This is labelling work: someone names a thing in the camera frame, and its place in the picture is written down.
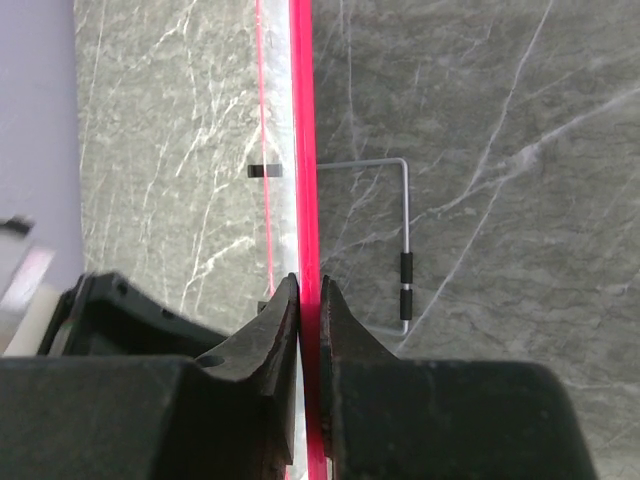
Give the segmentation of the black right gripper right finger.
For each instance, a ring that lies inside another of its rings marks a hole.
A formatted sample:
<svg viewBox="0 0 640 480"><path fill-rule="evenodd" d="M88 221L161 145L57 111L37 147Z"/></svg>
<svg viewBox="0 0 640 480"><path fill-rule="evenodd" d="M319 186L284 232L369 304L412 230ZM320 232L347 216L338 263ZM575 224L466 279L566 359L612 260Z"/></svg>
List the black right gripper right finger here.
<svg viewBox="0 0 640 480"><path fill-rule="evenodd" d="M593 479L558 377L527 362L396 357L321 293L320 405L337 479Z"/></svg>

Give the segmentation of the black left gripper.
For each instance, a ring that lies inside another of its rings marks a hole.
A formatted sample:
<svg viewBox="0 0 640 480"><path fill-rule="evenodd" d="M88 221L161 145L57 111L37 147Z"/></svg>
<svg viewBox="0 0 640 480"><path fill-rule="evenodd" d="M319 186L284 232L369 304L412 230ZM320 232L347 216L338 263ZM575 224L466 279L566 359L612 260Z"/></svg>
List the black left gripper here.
<svg viewBox="0 0 640 480"><path fill-rule="evenodd" d="M118 272L88 273L62 293L41 356L199 356L227 339L160 305Z"/></svg>

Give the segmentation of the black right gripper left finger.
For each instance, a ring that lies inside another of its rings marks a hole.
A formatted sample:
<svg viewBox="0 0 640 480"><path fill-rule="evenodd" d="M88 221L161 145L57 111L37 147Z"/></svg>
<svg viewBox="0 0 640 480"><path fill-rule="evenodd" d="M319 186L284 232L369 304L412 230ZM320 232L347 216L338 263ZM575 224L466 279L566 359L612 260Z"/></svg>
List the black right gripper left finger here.
<svg viewBox="0 0 640 480"><path fill-rule="evenodd" d="M282 479L291 465L283 279L266 308L199 356L4 358L5 479Z"/></svg>

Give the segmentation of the pink framed whiteboard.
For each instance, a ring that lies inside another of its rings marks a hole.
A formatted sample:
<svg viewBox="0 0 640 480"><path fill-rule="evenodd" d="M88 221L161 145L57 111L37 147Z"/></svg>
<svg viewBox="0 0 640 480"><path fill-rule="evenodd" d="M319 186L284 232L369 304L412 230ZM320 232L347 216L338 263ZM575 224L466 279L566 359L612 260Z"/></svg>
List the pink framed whiteboard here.
<svg viewBox="0 0 640 480"><path fill-rule="evenodd" d="M288 479L327 479L320 414L321 274L317 187L312 4L258 1L256 41L261 164L283 175L263 178L267 278L271 291L291 279L293 367L292 465Z"/></svg>

